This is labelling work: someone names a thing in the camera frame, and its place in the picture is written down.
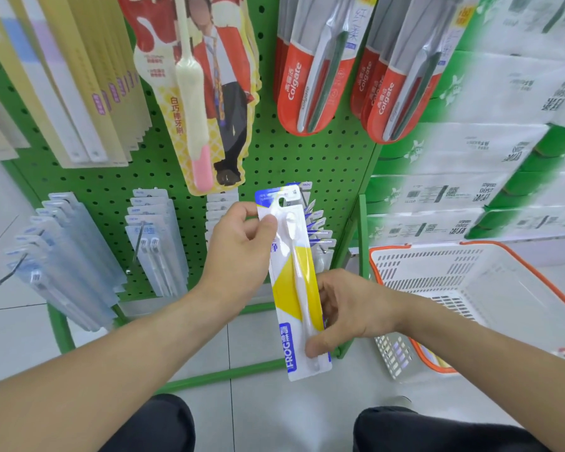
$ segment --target display rack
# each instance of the display rack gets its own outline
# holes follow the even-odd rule
[[[243,161],[246,182],[239,187],[240,199],[252,201],[259,189],[293,181],[312,181],[312,197],[325,210],[326,227],[333,230],[339,239],[332,264],[333,267],[339,267],[357,226],[358,195],[366,189],[381,146],[371,141],[360,121],[349,110],[354,74],[349,77],[339,110],[326,129],[309,137],[296,137],[284,130],[278,121],[272,96],[278,0],[248,0],[248,4],[260,50],[263,88],[260,92],[261,102],[256,107],[249,156]],[[190,269],[188,287],[192,288],[201,277],[207,254],[205,197],[189,194],[151,87],[143,83],[143,89],[151,113],[152,128],[145,134],[140,150],[132,153],[133,162],[124,168],[63,169],[17,94],[15,84],[0,65],[0,101],[32,146],[19,149],[19,159],[3,164],[35,207],[40,207],[40,202],[50,192],[74,192],[88,208],[123,267],[128,267],[132,261],[132,247],[124,230],[124,216],[130,205],[132,190],[153,187],[167,189],[176,207]],[[120,294],[121,300],[134,301],[153,296],[154,292],[142,268],[134,266],[126,291]],[[273,304],[253,305],[245,308],[243,313],[272,309]],[[61,352],[74,349],[67,319],[50,306],[49,314]],[[120,318],[118,324],[123,322],[123,318]],[[346,344],[338,348],[334,355],[341,358],[348,348],[349,344]],[[171,382],[161,391],[176,391],[283,367],[283,359],[274,360]]]

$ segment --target white shopping basket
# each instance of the white shopping basket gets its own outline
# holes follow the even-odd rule
[[[501,243],[476,241],[370,249],[377,282],[431,298],[483,326],[561,354],[565,296]],[[392,378],[414,381],[456,374],[400,333],[375,339]]]

